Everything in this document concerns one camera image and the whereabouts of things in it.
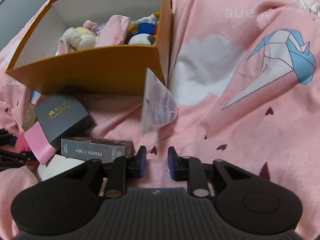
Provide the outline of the pink phone case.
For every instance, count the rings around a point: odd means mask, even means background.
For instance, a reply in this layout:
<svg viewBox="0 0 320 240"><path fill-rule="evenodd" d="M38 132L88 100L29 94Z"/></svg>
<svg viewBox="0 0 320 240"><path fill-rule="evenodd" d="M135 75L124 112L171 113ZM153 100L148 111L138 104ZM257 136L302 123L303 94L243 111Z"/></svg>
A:
<svg viewBox="0 0 320 240"><path fill-rule="evenodd" d="M49 143L39 121L17 137L15 148L17 152L32 151L41 165L48 163L57 152Z"/></svg>

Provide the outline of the dark grey gift box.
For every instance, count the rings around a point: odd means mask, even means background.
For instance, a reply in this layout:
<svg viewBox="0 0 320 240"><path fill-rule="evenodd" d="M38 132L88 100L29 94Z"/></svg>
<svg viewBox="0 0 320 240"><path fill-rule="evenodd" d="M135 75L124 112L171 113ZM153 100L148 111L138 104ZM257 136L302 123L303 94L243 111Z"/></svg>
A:
<svg viewBox="0 0 320 240"><path fill-rule="evenodd" d="M57 150L61 139L79 136L94 125L82 103L70 95L51 95L35 107L35 114L48 142Z"/></svg>

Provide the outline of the clear packaged card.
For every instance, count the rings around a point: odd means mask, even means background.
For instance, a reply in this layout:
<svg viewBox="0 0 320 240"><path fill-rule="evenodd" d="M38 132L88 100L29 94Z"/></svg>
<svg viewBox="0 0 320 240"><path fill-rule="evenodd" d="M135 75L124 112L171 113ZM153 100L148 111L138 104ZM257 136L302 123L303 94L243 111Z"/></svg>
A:
<svg viewBox="0 0 320 240"><path fill-rule="evenodd" d="M174 96L150 68L146 69L141 114L141 132L159 130L175 121L178 106Z"/></svg>

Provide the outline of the small gold box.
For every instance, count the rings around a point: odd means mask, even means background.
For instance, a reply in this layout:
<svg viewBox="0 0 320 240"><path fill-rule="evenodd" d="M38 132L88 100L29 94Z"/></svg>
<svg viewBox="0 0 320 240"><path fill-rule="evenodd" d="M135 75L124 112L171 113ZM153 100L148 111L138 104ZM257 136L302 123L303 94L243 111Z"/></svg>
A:
<svg viewBox="0 0 320 240"><path fill-rule="evenodd" d="M37 116L35 114L35 105L32 103L29 103L27 110L25 112L23 122L22 122L22 128L24 131L27 131L29 128L37 122Z"/></svg>

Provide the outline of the photo card box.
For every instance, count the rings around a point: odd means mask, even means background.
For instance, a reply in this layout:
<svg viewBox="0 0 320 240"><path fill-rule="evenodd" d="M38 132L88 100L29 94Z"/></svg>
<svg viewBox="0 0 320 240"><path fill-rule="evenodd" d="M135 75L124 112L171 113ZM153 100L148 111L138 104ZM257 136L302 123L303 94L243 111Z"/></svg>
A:
<svg viewBox="0 0 320 240"><path fill-rule="evenodd" d="M117 157L129 156L133 152L133 142L127 140L73 137L61 139L61 155L66 158L88 161L100 159L111 163Z"/></svg>

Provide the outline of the white flat box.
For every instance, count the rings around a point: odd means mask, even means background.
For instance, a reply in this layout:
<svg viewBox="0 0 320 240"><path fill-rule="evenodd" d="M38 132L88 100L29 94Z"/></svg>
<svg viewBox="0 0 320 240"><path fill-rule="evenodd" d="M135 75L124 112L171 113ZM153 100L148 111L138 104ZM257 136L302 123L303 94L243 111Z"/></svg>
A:
<svg viewBox="0 0 320 240"><path fill-rule="evenodd" d="M39 182L50 179L58 174L68 171L80 164L84 163L83 160L65 158L61 155L54 155L45 165L39 165L35 176Z"/></svg>

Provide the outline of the orange cardboard box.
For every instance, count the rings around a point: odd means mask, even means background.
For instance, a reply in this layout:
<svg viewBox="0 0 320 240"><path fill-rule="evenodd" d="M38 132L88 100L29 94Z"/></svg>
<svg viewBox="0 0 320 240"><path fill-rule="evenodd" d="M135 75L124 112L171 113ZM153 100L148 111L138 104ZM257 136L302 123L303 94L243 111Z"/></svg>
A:
<svg viewBox="0 0 320 240"><path fill-rule="evenodd" d="M149 45L103 46L57 55L58 41L86 20L104 23L115 14L138 20L159 11L156 40ZM6 73L41 94L142 95L148 69L167 82L172 23L171 0L49 0L27 28Z"/></svg>

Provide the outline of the cream crochet bunny doll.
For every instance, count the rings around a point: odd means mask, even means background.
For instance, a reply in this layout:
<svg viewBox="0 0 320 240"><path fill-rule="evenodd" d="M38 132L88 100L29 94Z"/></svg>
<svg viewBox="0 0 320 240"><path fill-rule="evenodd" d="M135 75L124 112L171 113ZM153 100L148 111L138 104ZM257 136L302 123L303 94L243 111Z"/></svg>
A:
<svg viewBox="0 0 320 240"><path fill-rule="evenodd" d="M92 49L97 42L98 25L87 20L81 27L70 27L59 39L56 55L68 54L75 51Z"/></svg>

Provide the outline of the pink fabric pouch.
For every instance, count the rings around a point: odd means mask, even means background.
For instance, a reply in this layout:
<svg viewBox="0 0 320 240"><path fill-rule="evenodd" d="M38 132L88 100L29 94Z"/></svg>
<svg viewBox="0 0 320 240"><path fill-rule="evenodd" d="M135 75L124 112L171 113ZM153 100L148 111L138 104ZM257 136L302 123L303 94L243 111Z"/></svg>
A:
<svg viewBox="0 0 320 240"><path fill-rule="evenodd" d="M99 31L95 48L116 46L124 43L130 18L122 15L113 15Z"/></svg>

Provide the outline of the duck plush toy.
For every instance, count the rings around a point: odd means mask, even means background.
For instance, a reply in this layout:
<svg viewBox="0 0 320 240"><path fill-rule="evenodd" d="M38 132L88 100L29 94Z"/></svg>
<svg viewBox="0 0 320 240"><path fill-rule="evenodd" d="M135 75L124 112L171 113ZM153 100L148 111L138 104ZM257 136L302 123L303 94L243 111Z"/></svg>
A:
<svg viewBox="0 0 320 240"><path fill-rule="evenodd" d="M150 16L131 22L127 29L127 44L153 46L160 15L161 13L156 11Z"/></svg>

